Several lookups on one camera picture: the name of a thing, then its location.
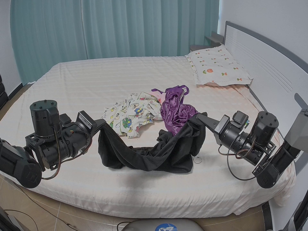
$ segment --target white wall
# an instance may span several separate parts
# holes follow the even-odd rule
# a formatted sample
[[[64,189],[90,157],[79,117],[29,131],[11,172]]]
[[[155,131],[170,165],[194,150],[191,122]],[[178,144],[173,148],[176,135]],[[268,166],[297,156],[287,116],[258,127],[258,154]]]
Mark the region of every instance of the white wall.
[[[0,75],[7,95],[21,83],[10,30],[11,0],[0,0]]]
[[[218,32],[231,21],[264,35],[308,62],[308,0],[220,0]],[[308,189],[308,165],[284,207],[270,202],[274,230],[282,229]]]

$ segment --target bed frame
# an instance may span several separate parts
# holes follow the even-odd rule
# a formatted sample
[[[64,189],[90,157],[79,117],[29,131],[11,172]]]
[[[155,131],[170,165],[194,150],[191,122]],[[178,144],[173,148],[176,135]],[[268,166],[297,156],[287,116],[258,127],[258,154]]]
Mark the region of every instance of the bed frame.
[[[282,45],[250,29],[226,21],[224,45],[253,77],[250,92],[279,121],[285,136],[302,108],[308,108],[308,64]],[[300,154],[296,174],[308,162]]]

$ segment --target curtain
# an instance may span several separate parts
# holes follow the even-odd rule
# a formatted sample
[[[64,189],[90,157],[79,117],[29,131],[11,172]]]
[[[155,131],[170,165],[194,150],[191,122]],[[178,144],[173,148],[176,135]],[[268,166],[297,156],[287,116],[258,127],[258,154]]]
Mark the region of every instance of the curtain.
[[[81,0],[11,0],[10,24],[23,84],[60,62],[87,59]]]
[[[183,56],[217,32],[219,0],[11,0],[22,82],[59,62]]]

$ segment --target pillow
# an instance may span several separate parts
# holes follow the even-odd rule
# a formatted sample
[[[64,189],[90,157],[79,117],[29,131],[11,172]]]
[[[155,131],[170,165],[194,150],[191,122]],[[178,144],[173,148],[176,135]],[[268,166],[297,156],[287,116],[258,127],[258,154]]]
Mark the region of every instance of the pillow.
[[[201,49],[186,55],[197,85],[247,85],[252,77],[233,58],[224,45]]]

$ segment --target bed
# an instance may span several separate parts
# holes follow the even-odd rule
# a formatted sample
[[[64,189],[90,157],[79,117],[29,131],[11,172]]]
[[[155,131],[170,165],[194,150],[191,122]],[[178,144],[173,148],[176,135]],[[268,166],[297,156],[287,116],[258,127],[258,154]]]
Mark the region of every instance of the bed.
[[[33,132],[29,106],[37,100],[56,100],[60,114],[67,113],[72,120],[81,110],[99,119],[104,107],[130,93],[176,85],[186,85],[190,90],[184,103],[217,120],[223,114],[232,116],[237,110],[254,120],[262,110],[247,86],[196,86],[185,57],[83,60],[57,64],[34,83],[1,120],[0,134],[12,144],[25,146],[24,137]],[[122,139],[134,147],[153,146],[160,129],[165,129],[164,122],[154,121],[140,128],[140,137]],[[118,217],[208,218],[239,215],[271,198],[284,205],[296,181],[294,163],[270,189],[261,188],[256,180],[243,182],[233,178],[209,130],[198,154],[202,162],[194,163],[187,174],[104,167],[97,141],[98,135],[86,155],[62,164],[55,179],[43,180],[32,190],[76,207]],[[273,142],[279,147],[282,141],[276,133]],[[251,164],[233,157],[229,160],[236,175],[252,176]],[[43,176],[52,173],[46,171]]]

